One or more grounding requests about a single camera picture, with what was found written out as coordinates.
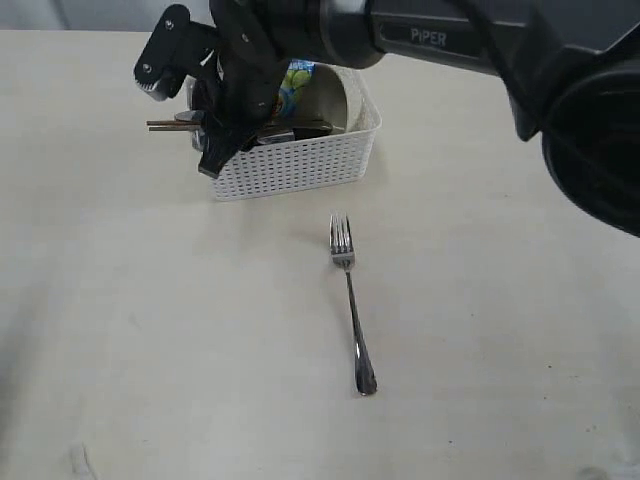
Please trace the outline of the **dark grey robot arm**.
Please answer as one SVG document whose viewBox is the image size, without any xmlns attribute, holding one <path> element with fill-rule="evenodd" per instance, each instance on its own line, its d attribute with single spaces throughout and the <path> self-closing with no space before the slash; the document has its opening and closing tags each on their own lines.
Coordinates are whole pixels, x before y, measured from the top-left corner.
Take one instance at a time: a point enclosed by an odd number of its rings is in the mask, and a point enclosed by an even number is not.
<svg viewBox="0 0 640 480">
<path fill-rule="evenodd" d="M 201 173 L 217 177 L 268 120 L 292 61 L 365 69 L 395 54 L 501 78 L 518 137 L 541 137 L 563 194 L 638 234 L 637 2 L 213 1 L 209 10 Z"/>
</svg>

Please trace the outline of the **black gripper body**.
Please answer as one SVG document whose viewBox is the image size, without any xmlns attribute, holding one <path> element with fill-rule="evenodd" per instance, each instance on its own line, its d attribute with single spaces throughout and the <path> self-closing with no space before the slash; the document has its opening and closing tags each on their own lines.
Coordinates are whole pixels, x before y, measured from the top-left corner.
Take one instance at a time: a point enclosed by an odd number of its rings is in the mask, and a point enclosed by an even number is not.
<svg viewBox="0 0 640 480">
<path fill-rule="evenodd" d="M 319 1 L 211 1 L 196 108 L 209 138 L 249 138 L 273 116 L 292 59 L 319 60 Z"/>
</svg>

